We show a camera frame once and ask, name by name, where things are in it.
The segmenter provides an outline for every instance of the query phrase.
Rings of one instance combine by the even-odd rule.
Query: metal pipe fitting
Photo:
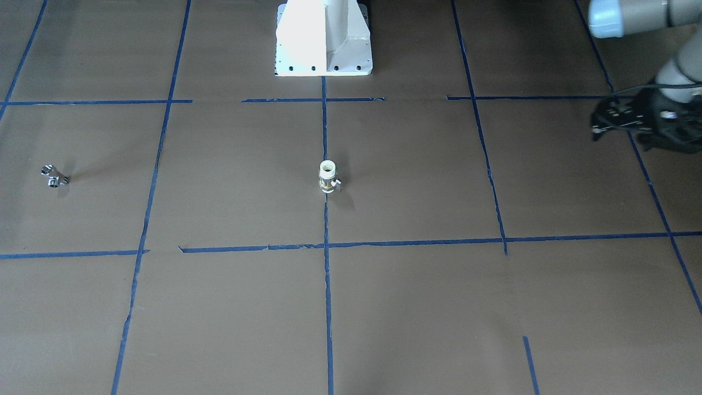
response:
[[[68,184],[68,177],[61,174],[53,164],[45,164],[41,168],[41,175],[48,177],[48,185],[52,188]]]
[[[319,164],[319,188],[324,193],[341,192],[341,180],[336,177],[336,164],[330,160]]]

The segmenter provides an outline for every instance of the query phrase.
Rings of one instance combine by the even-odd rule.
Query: white valve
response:
[[[341,180],[336,177],[336,164],[330,160],[319,164],[319,188],[324,193],[341,191]]]

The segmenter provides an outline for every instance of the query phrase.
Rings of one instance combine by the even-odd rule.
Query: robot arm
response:
[[[590,31],[595,37],[622,37],[702,20],[702,0],[593,0]],[[630,103],[616,95],[642,89]],[[702,150],[702,29],[648,85],[603,98],[592,114],[593,139],[620,129],[635,133],[644,149],[684,153]]]

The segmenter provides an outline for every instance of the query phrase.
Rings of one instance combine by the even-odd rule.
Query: silver pipe connector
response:
[[[330,160],[319,164],[319,188],[324,193],[341,192],[341,180],[336,176],[336,164]]]
[[[41,175],[48,177],[48,185],[52,188],[58,188],[59,186],[68,184],[68,177],[61,174],[53,164],[45,164],[44,167],[41,168]]]

